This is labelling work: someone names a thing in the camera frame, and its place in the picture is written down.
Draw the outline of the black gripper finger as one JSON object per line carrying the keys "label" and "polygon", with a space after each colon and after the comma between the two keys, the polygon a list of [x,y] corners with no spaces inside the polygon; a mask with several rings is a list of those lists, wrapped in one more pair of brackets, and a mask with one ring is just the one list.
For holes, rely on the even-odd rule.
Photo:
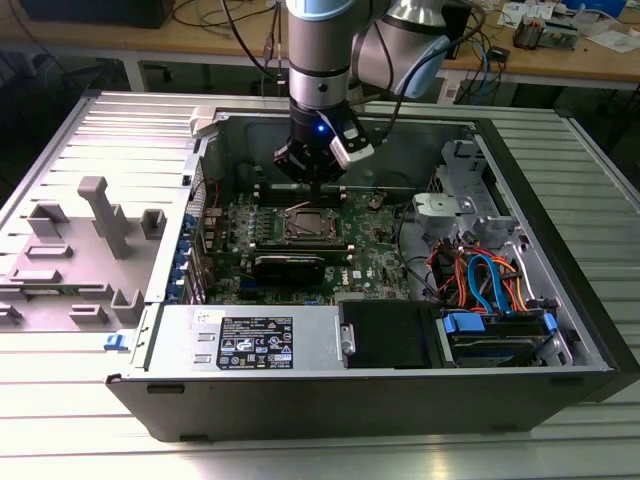
{"label": "black gripper finger", "polygon": [[309,187],[312,202],[320,200],[323,148],[316,144],[288,141],[274,152],[274,164],[297,184]]}
{"label": "black gripper finger", "polygon": [[321,151],[318,164],[318,183],[327,184],[337,181],[346,171],[340,166],[338,160],[330,149]]}

